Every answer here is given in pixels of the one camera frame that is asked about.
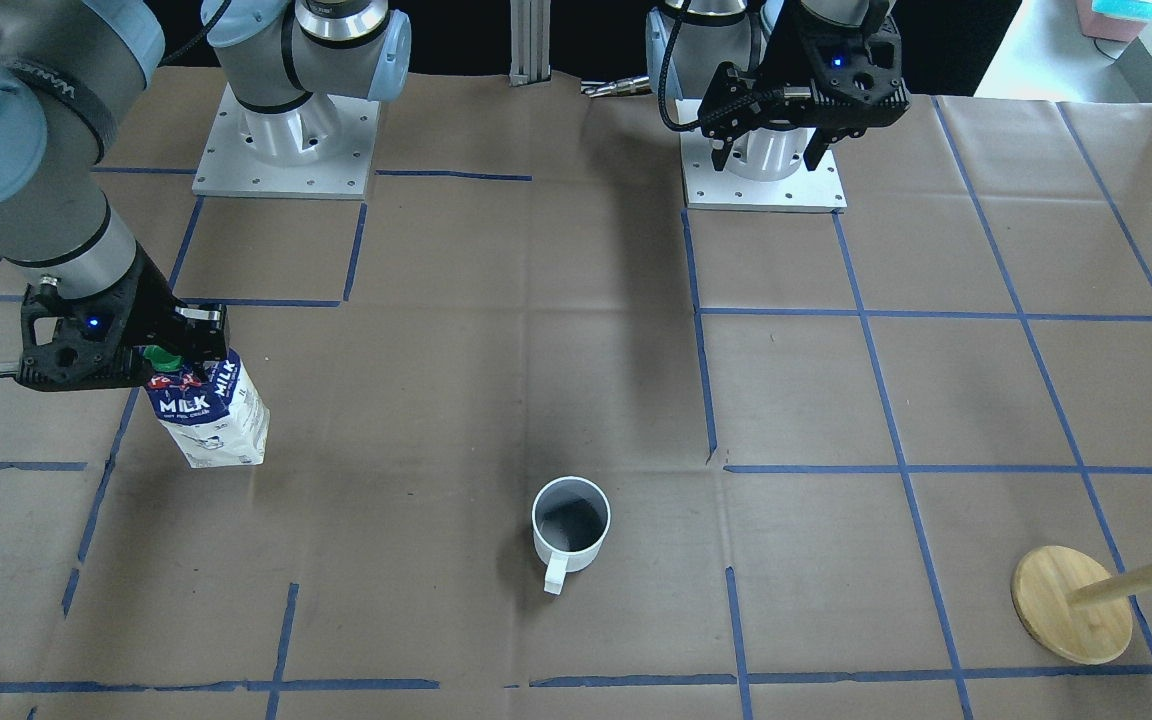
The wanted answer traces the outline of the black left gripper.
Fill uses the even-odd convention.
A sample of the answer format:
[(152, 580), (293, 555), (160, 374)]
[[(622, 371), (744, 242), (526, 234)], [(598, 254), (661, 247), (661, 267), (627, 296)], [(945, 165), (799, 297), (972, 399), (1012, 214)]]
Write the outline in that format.
[(758, 129), (813, 129), (808, 170), (847, 137), (895, 124), (910, 108), (892, 1), (768, 1), (755, 73), (718, 65), (698, 120), (710, 164), (726, 168), (736, 141)]

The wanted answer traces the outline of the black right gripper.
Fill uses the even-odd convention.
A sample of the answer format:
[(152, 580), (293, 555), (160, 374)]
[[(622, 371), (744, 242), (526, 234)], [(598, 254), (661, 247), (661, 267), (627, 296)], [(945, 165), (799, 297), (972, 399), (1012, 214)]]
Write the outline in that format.
[(141, 346), (188, 364), (219, 363), (229, 350), (228, 306), (179, 305), (143, 247), (119, 281), (86, 300), (65, 300), (58, 283), (29, 285), (20, 331), (15, 382), (35, 391), (141, 387), (152, 374)]

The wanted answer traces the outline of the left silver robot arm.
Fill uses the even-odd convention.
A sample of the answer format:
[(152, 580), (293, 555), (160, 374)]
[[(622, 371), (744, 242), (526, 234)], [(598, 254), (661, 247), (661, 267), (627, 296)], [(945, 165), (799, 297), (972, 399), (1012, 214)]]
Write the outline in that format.
[(819, 167), (833, 143), (909, 109), (890, 1), (659, 1), (646, 68), (664, 124), (700, 132), (710, 162), (753, 158), (755, 143), (806, 132)]

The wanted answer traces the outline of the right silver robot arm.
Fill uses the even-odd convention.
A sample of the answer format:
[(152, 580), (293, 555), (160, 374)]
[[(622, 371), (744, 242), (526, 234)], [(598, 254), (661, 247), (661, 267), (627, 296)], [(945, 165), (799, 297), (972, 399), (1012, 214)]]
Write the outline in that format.
[[(251, 158), (285, 168), (344, 146), (333, 97), (404, 88), (412, 28), (387, 1), (204, 1)], [(96, 183), (120, 123), (177, 59), (143, 1), (0, 1), (0, 258), (24, 278), (22, 351), (0, 378), (41, 392), (147, 382), (152, 351), (227, 359), (227, 309), (180, 301)]]

